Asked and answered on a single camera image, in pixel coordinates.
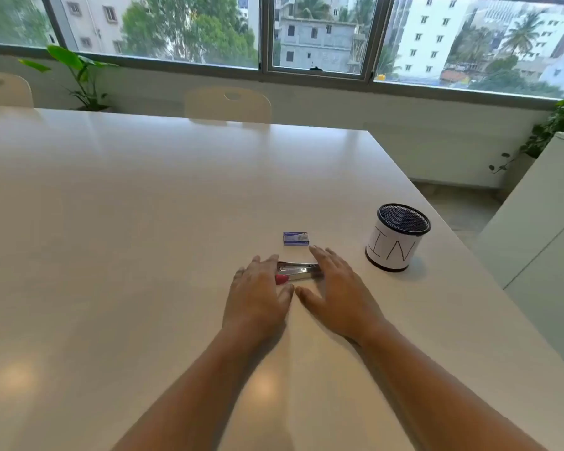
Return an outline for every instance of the white chair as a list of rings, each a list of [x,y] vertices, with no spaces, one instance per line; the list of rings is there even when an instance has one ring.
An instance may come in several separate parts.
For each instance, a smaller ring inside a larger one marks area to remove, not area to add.
[[[33,107],[29,83],[18,75],[0,73],[0,106]]]
[[[188,118],[271,123],[272,105],[264,95],[240,87],[200,87],[184,98]]]

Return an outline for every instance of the forearm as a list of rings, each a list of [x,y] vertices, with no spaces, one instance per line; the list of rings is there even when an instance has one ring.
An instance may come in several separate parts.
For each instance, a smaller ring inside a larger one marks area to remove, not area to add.
[[[212,449],[255,347],[239,331],[222,329],[113,451]]]
[[[360,344],[427,450],[544,450],[387,322]]]

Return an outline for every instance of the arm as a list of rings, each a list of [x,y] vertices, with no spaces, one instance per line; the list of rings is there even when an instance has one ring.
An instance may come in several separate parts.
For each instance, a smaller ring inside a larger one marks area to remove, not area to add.
[[[297,296],[331,331],[361,346],[425,449],[544,450],[401,335],[343,258],[329,248],[310,250],[324,272],[326,296],[301,287]]]
[[[230,286],[223,326],[201,356],[119,440],[113,451],[210,450],[261,344],[283,329],[292,285],[276,293],[278,255],[258,256]]]

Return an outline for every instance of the tile floor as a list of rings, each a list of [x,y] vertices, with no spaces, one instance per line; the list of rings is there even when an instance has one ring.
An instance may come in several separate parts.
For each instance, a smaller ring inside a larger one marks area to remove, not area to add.
[[[468,248],[501,206],[494,190],[422,182],[414,185]]]

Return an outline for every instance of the window glass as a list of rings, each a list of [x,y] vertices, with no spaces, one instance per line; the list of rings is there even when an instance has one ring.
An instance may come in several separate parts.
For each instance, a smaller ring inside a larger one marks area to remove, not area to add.
[[[275,0],[273,65],[360,74],[376,1]]]
[[[208,65],[258,66],[259,0],[62,0],[62,3],[77,46],[84,52]]]
[[[559,98],[561,71],[559,2],[395,0],[375,81]]]
[[[0,0],[0,44],[56,44],[41,0]]]

